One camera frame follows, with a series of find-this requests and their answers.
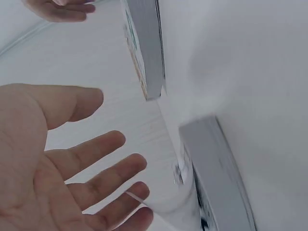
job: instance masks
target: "human hand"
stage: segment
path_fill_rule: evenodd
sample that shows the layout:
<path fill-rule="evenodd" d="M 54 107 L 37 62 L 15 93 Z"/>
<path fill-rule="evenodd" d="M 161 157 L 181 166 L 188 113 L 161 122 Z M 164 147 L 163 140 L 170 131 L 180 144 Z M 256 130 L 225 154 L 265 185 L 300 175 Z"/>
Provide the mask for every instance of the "human hand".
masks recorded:
<path fill-rule="evenodd" d="M 13 84 L 0 87 L 0 230 L 145 231 L 152 211 L 142 208 L 116 229 L 139 203 L 126 193 L 95 215 L 98 203 L 146 168 L 133 154 L 86 183 L 64 181 L 125 143 L 112 131 L 67 150 L 44 151 L 47 131 L 93 114 L 103 103 L 97 89 Z M 129 190 L 145 199 L 149 189 Z"/>
<path fill-rule="evenodd" d="M 50 22 L 82 22 L 95 6 L 95 0 L 22 0 L 27 8 Z"/>

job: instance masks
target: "finger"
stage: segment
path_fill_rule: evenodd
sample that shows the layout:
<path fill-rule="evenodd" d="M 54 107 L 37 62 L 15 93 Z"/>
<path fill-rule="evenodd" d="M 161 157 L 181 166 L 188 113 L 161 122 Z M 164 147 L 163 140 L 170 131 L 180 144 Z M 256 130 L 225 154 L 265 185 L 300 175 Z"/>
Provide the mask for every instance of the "finger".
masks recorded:
<path fill-rule="evenodd" d="M 67 186 L 81 210 L 85 210 L 109 196 L 124 182 L 144 170 L 146 165 L 141 155 L 132 154 L 84 184 Z"/>
<path fill-rule="evenodd" d="M 152 221 L 152 210 L 143 207 L 114 231 L 146 231 L 150 227 Z"/>
<path fill-rule="evenodd" d="M 111 131 L 70 149 L 46 151 L 45 155 L 56 166 L 63 180 L 67 180 L 124 143 L 125 136 L 121 132 Z"/>
<path fill-rule="evenodd" d="M 53 13 L 54 22 L 83 22 L 87 19 L 85 12 L 70 11 L 66 9 L 56 9 Z"/>
<path fill-rule="evenodd" d="M 65 6 L 68 4 L 85 4 L 88 2 L 95 2 L 95 0 L 56 0 L 59 2 L 61 6 Z"/>
<path fill-rule="evenodd" d="M 143 182 L 135 183 L 128 191 L 140 196 L 143 200 L 150 193 L 149 188 Z M 85 215 L 86 222 L 94 230 L 112 230 L 139 205 L 138 201 L 124 193 L 95 215 Z"/>
<path fill-rule="evenodd" d="M 72 86 L 21 85 L 40 106 L 48 129 L 92 115 L 103 103 L 99 89 Z"/>
<path fill-rule="evenodd" d="M 95 11 L 95 6 L 86 4 L 86 5 L 67 5 L 64 6 L 66 10 L 69 11 L 77 11 L 77 12 L 84 12 L 84 13 L 93 13 Z"/>

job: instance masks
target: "fingernail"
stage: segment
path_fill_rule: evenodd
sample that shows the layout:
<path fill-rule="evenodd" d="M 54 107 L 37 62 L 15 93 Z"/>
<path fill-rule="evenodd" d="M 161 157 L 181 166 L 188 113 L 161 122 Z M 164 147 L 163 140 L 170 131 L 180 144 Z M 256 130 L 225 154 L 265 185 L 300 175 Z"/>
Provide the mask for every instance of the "fingernail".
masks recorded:
<path fill-rule="evenodd" d="M 61 5 L 61 6 L 65 6 L 66 5 L 65 0 L 58 0 L 58 2 L 59 2 L 59 5 Z"/>

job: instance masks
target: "white wall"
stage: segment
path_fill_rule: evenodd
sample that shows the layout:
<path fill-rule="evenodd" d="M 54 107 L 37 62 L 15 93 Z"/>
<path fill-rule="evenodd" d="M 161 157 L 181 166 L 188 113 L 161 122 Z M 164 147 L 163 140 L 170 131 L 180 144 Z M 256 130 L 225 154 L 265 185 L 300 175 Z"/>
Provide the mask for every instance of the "white wall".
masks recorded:
<path fill-rule="evenodd" d="M 218 116 L 258 230 L 308 230 L 308 2 L 161 0 L 167 96 L 177 126 Z"/>

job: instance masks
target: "book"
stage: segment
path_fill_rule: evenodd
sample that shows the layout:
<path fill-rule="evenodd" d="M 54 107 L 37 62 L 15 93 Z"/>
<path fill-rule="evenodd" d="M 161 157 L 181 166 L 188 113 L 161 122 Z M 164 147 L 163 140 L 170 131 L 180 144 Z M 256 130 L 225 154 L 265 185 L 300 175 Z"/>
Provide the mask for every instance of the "book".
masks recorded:
<path fill-rule="evenodd" d="M 160 97 L 165 78 L 158 0 L 121 0 L 124 31 L 147 101 Z"/>

